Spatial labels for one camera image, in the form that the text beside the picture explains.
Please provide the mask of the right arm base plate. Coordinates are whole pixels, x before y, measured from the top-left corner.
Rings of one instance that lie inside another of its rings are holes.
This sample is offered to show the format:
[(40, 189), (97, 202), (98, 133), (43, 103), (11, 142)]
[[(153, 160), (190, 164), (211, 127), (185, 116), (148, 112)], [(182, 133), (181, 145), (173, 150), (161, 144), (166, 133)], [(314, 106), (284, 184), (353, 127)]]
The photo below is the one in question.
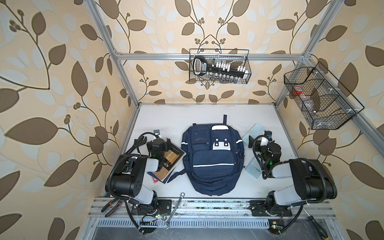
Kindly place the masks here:
[(275, 203), (268, 204), (265, 200), (249, 201), (249, 210), (253, 217), (292, 217), (292, 211), (287, 206), (279, 206)]

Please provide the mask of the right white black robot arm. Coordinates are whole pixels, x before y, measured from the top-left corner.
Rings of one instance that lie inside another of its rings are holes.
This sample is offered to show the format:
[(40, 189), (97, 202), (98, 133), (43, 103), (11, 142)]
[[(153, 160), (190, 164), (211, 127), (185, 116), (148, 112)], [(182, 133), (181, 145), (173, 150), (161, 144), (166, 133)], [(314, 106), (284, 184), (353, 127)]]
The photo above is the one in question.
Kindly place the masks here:
[(253, 151), (263, 180), (293, 181), (289, 187), (270, 191), (264, 203), (250, 207), (259, 213), (280, 218), (285, 211), (299, 207), (295, 216), (284, 226), (272, 224), (269, 231), (273, 235), (285, 233), (305, 210), (305, 205), (318, 204), (337, 197), (338, 190), (334, 180), (318, 160), (297, 158), (281, 161), (281, 147), (272, 139), (272, 132), (265, 131), (255, 138), (249, 136), (248, 147)]

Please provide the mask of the navy blue student backpack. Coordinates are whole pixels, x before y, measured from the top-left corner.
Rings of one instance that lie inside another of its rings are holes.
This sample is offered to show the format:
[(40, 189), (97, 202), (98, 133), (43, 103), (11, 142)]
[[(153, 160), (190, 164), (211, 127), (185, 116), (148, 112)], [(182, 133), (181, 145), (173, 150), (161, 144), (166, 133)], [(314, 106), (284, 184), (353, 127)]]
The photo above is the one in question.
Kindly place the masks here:
[(231, 192), (240, 178), (245, 161), (245, 147), (237, 130), (221, 124), (193, 124), (182, 136), (184, 169), (168, 180), (187, 174), (194, 189), (208, 196)]

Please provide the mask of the brown hardcover book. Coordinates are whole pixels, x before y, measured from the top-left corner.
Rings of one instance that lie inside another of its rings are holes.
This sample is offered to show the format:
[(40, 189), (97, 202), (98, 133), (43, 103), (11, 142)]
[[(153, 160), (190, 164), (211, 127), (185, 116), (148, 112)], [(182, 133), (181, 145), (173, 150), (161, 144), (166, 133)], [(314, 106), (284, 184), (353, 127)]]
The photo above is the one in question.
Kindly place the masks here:
[(181, 148), (171, 142), (170, 150), (165, 153), (166, 160), (163, 168), (158, 172), (148, 172), (148, 174), (152, 178), (158, 179), (159, 182), (166, 184), (174, 172), (174, 169), (182, 161), (185, 155), (186, 153)]

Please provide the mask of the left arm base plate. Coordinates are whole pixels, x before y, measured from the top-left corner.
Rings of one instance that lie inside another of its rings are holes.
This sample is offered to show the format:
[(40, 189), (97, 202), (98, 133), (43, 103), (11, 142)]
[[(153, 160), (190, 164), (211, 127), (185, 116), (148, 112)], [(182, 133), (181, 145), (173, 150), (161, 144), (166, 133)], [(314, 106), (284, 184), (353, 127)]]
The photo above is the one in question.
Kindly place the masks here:
[(169, 215), (172, 209), (172, 200), (160, 199), (153, 200), (150, 205), (134, 205), (132, 211), (134, 215)]

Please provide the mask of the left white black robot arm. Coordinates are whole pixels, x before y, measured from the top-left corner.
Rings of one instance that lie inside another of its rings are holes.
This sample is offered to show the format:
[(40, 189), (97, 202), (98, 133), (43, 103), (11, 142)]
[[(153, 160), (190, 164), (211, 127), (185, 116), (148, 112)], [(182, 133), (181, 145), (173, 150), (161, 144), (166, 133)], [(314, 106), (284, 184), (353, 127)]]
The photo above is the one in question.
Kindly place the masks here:
[(163, 140), (154, 133), (145, 132), (119, 156), (107, 178), (106, 192), (125, 204), (130, 220), (143, 235), (147, 231), (135, 221), (128, 204), (143, 206), (144, 210), (154, 211), (155, 214), (160, 212), (157, 193), (144, 186), (144, 176), (163, 168), (165, 153), (170, 149), (170, 139)]

